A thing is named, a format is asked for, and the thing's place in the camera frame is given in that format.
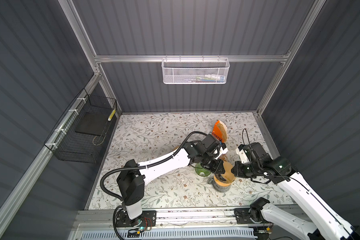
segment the wire basket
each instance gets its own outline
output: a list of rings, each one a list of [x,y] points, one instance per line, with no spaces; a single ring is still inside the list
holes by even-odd
[[[54,142],[47,143],[48,137],[44,145],[59,160],[88,163],[101,161],[110,141],[110,126],[114,126],[117,120],[116,107],[116,99],[86,94],[76,109],[69,110],[71,115],[64,126],[60,129],[55,127],[51,132],[49,137],[54,131],[58,131]],[[77,126],[87,113],[101,114],[108,118],[114,113],[114,116],[110,121],[106,121],[101,134],[94,136],[76,131]]]
[[[165,84],[224,84],[230,67],[227,58],[217,61],[166,61],[163,58]]]

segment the gray wall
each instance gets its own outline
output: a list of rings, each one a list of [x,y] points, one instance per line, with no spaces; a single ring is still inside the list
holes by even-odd
[[[98,55],[285,54],[312,2],[74,0]],[[256,110],[278,63],[231,63],[219,85],[163,84],[158,63],[102,65],[123,112],[173,112]]]
[[[360,225],[360,1],[327,0],[263,118],[280,154]]]
[[[102,63],[123,112],[256,110],[280,63],[231,63],[226,84],[164,84],[161,63]]]
[[[0,0],[0,207],[92,75],[57,1]],[[65,237],[97,168],[52,159],[3,239]]]

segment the floral tablecloth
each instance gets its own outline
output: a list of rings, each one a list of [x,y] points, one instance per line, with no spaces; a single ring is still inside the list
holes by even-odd
[[[251,142],[259,142],[269,152],[252,113],[194,113],[194,114],[135,114],[122,115],[112,139],[102,175],[124,166],[125,162],[154,159],[167,154],[192,131],[211,133],[217,120],[228,127],[226,143],[228,161],[239,161],[235,149],[243,140],[241,132],[247,128]],[[190,140],[202,139],[193,135]],[[118,194],[116,178],[106,179],[105,186]],[[217,192],[207,183],[208,177],[196,174],[192,167],[171,171],[150,182],[142,199],[143,208],[168,207],[219,207],[250,205],[258,197],[269,199],[274,204],[292,204],[291,197],[278,186],[253,183],[249,179],[236,179],[226,193]],[[114,209],[120,201],[105,194],[99,183],[91,199],[89,209]]]

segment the corrugated wall panel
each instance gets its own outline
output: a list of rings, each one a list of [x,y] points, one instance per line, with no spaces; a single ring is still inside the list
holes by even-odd
[[[98,55],[285,54],[312,2],[74,0]]]
[[[0,1],[0,207],[92,75],[57,1]],[[2,239],[66,238],[98,168],[52,159]]]
[[[263,118],[280,154],[360,225],[360,1],[327,0]]]
[[[160,63],[102,63],[124,112],[256,110],[279,63],[231,63],[226,84],[164,84]]]

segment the white mesh basket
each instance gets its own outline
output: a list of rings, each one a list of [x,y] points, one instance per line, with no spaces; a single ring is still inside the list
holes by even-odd
[[[166,61],[163,58],[163,82],[165,84],[224,84],[227,81],[229,61]]]

